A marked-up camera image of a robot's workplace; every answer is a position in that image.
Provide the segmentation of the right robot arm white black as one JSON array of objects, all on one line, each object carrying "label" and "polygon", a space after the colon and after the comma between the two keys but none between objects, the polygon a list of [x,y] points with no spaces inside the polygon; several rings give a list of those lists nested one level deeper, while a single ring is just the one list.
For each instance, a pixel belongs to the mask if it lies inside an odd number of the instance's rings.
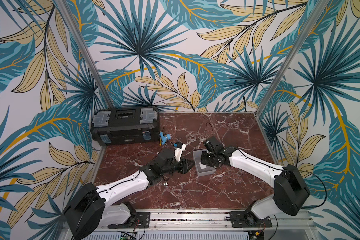
[{"label": "right robot arm white black", "polygon": [[203,144],[207,149],[201,155],[203,165],[215,169],[227,165],[243,170],[274,189],[272,195],[255,200],[246,209],[245,219],[252,226],[270,215],[297,215],[310,196],[310,190],[300,171],[293,165],[283,167],[271,164],[237,147],[224,147],[215,137],[208,138]]}]

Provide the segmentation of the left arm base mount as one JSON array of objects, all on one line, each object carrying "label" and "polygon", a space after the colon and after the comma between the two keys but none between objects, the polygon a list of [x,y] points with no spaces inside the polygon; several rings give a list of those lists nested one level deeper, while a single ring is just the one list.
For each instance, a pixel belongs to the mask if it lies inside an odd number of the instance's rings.
[{"label": "left arm base mount", "polygon": [[110,215],[111,222],[107,224],[108,229],[146,229],[151,220],[150,212],[137,212],[129,202],[115,206]]}]

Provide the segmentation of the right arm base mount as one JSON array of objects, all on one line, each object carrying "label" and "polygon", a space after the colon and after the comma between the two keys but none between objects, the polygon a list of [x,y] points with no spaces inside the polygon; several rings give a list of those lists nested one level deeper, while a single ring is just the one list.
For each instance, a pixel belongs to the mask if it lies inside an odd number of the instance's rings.
[{"label": "right arm base mount", "polygon": [[225,220],[230,222],[233,228],[258,228],[263,230],[273,226],[270,217],[257,218],[251,211],[233,211]]}]

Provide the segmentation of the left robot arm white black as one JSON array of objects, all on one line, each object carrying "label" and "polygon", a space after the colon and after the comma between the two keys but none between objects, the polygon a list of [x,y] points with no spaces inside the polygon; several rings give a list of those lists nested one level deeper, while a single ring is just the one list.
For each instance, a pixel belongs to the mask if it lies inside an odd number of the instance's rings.
[{"label": "left robot arm white black", "polygon": [[188,173],[195,162],[181,155],[182,150],[178,148],[163,149],[130,176],[98,187],[93,183],[83,185],[63,211],[72,238],[84,239],[97,227],[127,224],[135,214],[130,204],[122,203],[114,211],[109,211],[108,208],[125,197],[154,186],[166,174]]}]

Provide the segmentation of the translucent plastic storage box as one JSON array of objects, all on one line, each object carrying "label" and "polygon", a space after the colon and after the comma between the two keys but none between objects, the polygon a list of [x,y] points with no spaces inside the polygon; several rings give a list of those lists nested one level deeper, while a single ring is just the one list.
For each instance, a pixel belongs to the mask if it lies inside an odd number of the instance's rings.
[{"label": "translucent plastic storage box", "polygon": [[196,167],[197,175],[199,177],[212,175],[216,171],[215,168],[203,165],[201,163],[201,155],[202,155],[202,152],[204,152],[204,151],[207,151],[207,150],[200,149],[200,150],[193,151],[193,159],[194,159],[194,162],[196,163],[195,167]]}]

